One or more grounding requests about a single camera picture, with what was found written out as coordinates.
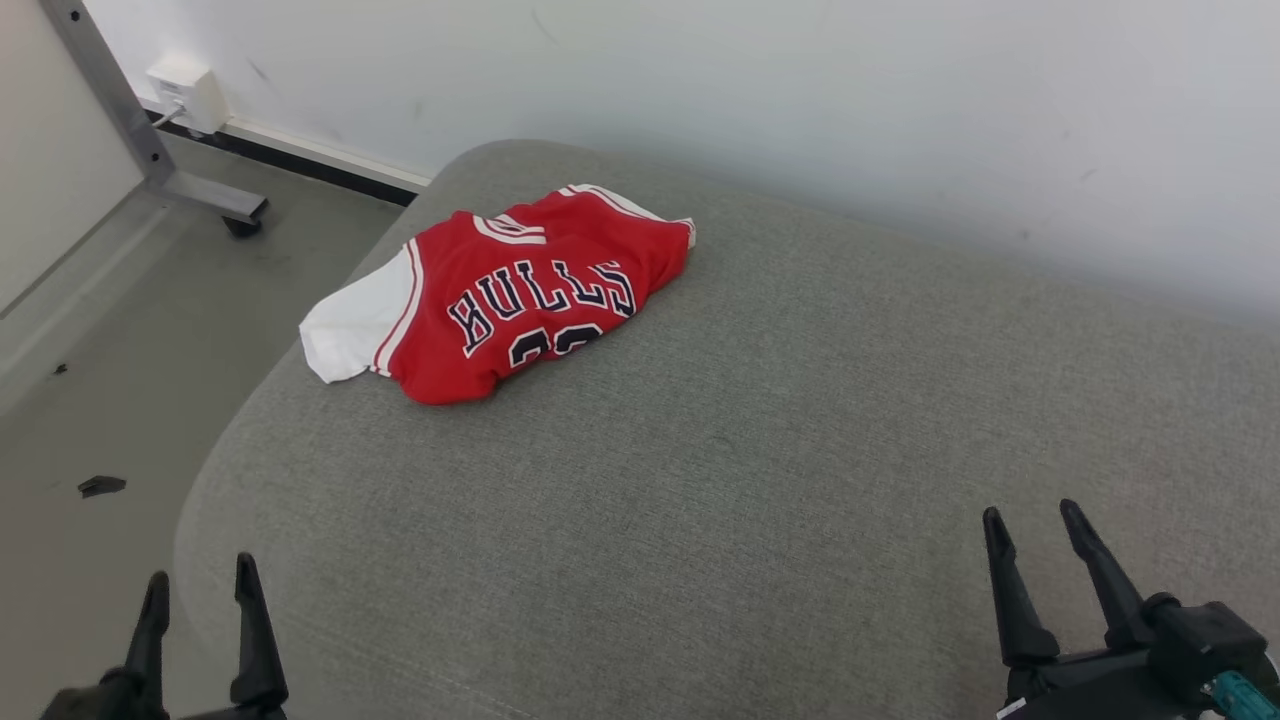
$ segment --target red jersey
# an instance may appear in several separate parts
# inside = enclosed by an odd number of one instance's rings
[[[476,400],[600,337],[685,269],[692,220],[571,184],[497,218],[454,213],[302,320],[326,383],[366,369],[420,402]]]

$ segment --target gray floor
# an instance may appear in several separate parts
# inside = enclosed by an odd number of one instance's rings
[[[69,354],[69,370],[0,421],[0,697],[12,717],[38,716],[58,688],[92,684],[123,661],[212,443],[307,309],[402,210],[166,142],[184,169],[266,195],[266,229],[233,242],[216,218],[175,209],[157,231],[173,236],[164,258]],[[81,500],[76,486],[95,474],[128,487]],[[225,705],[236,669],[210,666],[177,598],[165,653],[174,716]]]

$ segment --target metal frame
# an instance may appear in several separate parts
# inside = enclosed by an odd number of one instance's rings
[[[142,170],[147,190],[161,197],[200,205],[232,220],[256,224],[266,209],[266,197],[178,169],[84,4],[79,0],[40,0],[40,5]]]

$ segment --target caster wheel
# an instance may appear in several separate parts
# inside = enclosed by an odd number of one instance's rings
[[[253,237],[262,229],[262,220],[253,220],[252,223],[246,223],[242,220],[233,220],[230,218],[223,218],[223,223],[227,229],[230,231],[232,237],[236,240],[244,240],[246,237]]]

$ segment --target white wall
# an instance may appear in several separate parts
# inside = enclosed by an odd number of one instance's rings
[[[36,0],[0,3],[0,318],[141,181]]]
[[[1274,0],[90,8],[138,86],[186,51],[238,117],[413,173],[507,137],[639,151],[1280,316]]]

